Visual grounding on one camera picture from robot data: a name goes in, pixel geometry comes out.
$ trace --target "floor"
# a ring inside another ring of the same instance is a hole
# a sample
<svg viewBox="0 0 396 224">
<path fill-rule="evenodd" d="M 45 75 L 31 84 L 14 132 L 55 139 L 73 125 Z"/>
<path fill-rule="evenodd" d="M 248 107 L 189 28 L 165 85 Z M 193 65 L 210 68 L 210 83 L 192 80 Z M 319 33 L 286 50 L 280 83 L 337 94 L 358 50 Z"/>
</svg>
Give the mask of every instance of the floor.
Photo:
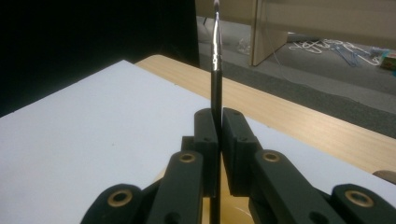
<svg viewBox="0 0 396 224">
<path fill-rule="evenodd" d="M 209 71 L 213 20 L 197 17 L 197 24 L 201 68 Z M 293 43 L 258 66 L 249 66 L 244 49 L 250 27 L 227 21 L 220 27 L 225 77 L 396 138 L 396 76 L 391 71 L 359 58 L 351 66 L 331 49 L 320 54 L 290 49 Z"/>
</svg>

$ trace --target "dark background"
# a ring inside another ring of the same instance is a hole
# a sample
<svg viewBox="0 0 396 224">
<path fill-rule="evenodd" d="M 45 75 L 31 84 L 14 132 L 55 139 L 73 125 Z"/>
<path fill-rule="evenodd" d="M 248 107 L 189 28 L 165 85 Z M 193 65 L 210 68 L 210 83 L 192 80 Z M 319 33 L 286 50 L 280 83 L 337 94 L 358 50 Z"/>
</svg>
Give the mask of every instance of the dark background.
<svg viewBox="0 0 396 224">
<path fill-rule="evenodd" d="M 0 117 L 120 60 L 199 66 L 192 0 L 14 1 L 0 27 Z"/>
</svg>

